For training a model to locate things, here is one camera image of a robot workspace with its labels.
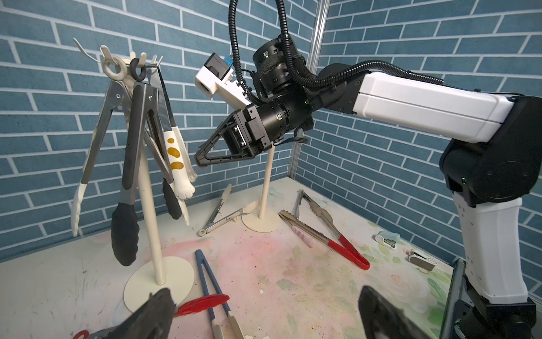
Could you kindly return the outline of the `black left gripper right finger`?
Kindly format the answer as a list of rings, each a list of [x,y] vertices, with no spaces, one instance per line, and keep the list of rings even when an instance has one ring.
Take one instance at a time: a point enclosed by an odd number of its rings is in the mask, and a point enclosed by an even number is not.
[[[361,289],[359,312],[367,338],[429,338],[403,310],[397,308],[369,285]]]

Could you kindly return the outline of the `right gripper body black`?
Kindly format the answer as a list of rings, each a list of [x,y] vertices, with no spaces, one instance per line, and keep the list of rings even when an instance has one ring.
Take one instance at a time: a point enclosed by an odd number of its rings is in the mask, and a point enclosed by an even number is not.
[[[254,158],[290,131],[308,131],[313,125],[305,97],[283,95],[259,107],[250,104],[231,113],[222,125],[222,138],[235,158]]]

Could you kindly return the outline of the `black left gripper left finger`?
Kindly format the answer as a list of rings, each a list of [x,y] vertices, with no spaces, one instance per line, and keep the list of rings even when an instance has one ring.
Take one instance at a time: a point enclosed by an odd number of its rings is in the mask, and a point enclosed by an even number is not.
[[[170,289],[162,288],[105,338],[168,338],[175,306]]]

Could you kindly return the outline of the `black silicone tongs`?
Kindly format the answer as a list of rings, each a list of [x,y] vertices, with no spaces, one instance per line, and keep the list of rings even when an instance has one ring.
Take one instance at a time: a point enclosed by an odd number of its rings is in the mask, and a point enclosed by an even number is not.
[[[146,66],[141,70],[140,59],[131,60],[128,70],[135,80],[128,115],[128,136],[125,148],[122,190],[119,204],[112,214],[112,249],[117,261],[130,266],[138,252],[138,218],[135,210],[138,174],[141,159],[148,147],[163,174],[162,192],[169,214],[175,219],[182,216],[182,208],[172,188],[174,179],[165,156],[166,145],[160,116],[167,112],[161,88],[151,83]]]

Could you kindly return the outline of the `cream silicone steel tongs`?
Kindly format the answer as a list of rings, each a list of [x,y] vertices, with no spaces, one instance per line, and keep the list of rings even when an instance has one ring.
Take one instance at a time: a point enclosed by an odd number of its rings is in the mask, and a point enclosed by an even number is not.
[[[97,125],[93,132],[92,143],[90,144],[86,162],[83,165],[83,176],[73,198],[71,212],[71,229],[73,236],[77,236],[79,234],[80,213],[84,193],[86,192],[86,187],[88,185],[88,182],[90,181],[93,168],[96,164],[97,157],[104,140],[104,136],[107,132],[107,127],[109,126],[112,112],[117,107],[122,107],[123,110],[125,110],[125,118],[128,122],[128,104],[131,103],[132,91],[135,85],[135,80],[130,75],[130,72],[128,70],[131,60],[137,58],[135,53],[131,53],[130,59],[122,59],[117,55],[111,54],[109,48],[105,45],[102,45],[100,49],[103,56],[103,60],[100,62],[102,65],[102,70],[107,75],[107,77],[111,79],[111,82],[104,97],[104,104],[102,106]],[[146,66],[147,70],[149,71],[151,67],[159,66],[162,62],[161,60],[152,59],[151,64],[147,65],[146,53],[142,53],[138,59],[140,59],[140,62],[138,63],[138,65],[140,66],[137,69],[138,71],[141,70],[142,66]],[[183,155],[188,156],[187,149],[184,145],[183,138],[178,126],[175,126],[174,130],[176,133],[178,133],[179,141],[181,141]],[[187,170],[189,172],[189,179],[192,181],[193,184],[197,179],[197,175],[194,172],[192,165],[190,164],[188,159],[186,160]],[[183,217],[186,224],[189,225],[190,219],[186,202],[185,200],[178,200],[182,208],[181,217]]]

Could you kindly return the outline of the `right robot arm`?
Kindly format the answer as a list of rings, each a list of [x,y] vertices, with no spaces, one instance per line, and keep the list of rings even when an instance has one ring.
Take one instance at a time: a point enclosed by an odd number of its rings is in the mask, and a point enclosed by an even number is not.
[[[318,74],[281,29],[241,67],[236,1],[228,24],[249,102],[198,150],[199,166],[254,158],[317,128],[302,177],[385,221],[440,258],[467,262],[473,307],[461,338],[528,338],[541,281],[540,1],[333,1]]]

